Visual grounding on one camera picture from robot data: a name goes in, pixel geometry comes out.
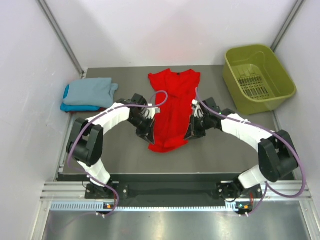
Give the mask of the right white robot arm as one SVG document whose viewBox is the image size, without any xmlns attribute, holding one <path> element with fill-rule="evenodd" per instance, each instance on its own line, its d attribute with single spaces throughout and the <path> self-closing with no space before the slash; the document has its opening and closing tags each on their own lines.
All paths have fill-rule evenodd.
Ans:
<svg viewBox="0 0 320 240">
<path fill-rule="evenodd" d="M 216 129 L 248 144 L 258 154 L 258 164 L 229 184 L 235 197 L 245 198 L 253 187 L 266 181 L 275 183 L 298 168 L 288 132 L 262 129 L 230 109 L 221 110 L 213 98 L 193 100 L 191 108 L 186 140 L 205 137 L 207 130 Z"/>
</svg>

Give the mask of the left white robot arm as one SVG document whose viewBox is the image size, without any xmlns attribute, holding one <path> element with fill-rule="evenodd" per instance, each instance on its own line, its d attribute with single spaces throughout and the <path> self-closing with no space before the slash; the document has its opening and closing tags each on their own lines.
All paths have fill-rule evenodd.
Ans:
<svg viewBox="0 0 320 240">
<path fill-rule="evenodd" d="M 155 116 L 160 108 L 147 103 L 135 94 L 132 99 L 120 99 L 100 114 L 75 120 L 66 147 L 69 158 L 83 168 L 90 184 L 86 190 L 96 198 L 109 198 L 114 194 L 112 177 L 102 162 L 104 136 L 122 122 L 136 128 L 136 135 L 150 144 L 155 143 Z"/>
</svg>

